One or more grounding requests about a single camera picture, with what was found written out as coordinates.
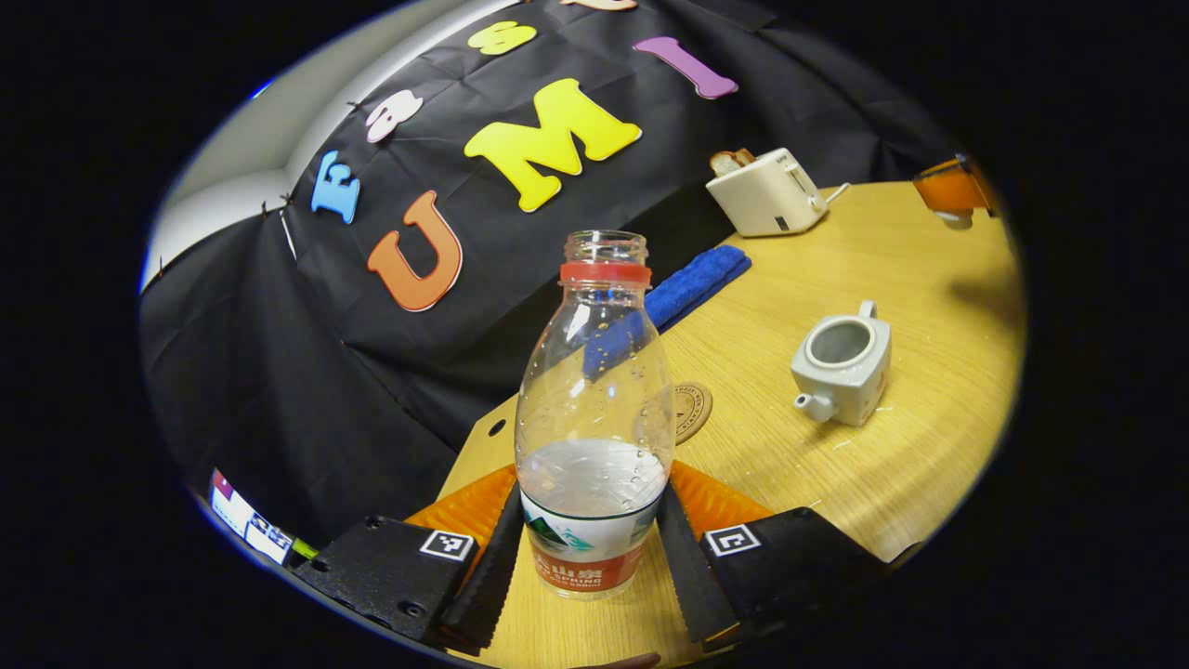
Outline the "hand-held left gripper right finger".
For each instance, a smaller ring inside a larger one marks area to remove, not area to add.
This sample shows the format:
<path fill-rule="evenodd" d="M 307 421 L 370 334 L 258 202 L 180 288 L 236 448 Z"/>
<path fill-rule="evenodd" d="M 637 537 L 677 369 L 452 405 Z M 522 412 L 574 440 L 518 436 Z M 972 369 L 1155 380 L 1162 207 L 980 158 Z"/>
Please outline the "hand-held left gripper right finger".
<path fill-rule="evenodd" d="M 809 625 L 893 570 L 814 509 L 770 511 L 679 460 L 658 526 L 688 639 L 705 651 Z"/>

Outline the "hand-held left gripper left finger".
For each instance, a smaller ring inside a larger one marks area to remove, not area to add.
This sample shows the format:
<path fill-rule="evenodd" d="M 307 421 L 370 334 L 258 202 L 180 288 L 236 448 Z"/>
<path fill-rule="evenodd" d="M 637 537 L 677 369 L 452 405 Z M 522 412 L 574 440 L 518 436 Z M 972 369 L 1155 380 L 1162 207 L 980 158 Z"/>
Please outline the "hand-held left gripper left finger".
<path fill-rule="evenodd" d="M 408 519 L 366 517 L 294 575 L 395 635 L 480 651 L 501 621 L 523 526 L 509 465 Z"/>

